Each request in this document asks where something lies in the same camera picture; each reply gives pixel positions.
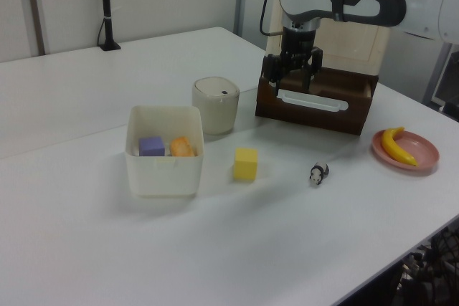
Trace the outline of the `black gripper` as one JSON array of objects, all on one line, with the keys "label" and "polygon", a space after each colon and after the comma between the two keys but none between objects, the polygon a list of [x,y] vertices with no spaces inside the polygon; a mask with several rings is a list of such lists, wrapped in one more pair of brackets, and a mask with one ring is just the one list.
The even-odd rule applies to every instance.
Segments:
[{"label": "black gripper", "polygon": [[323,61],[323,51],[314,47],[315,36],[316,30],[305,32],[284,27],[280,55],[264,56],[264,78],[279,88],[288,74],[286,68],[303,68],[303,88],[308,90]]}]

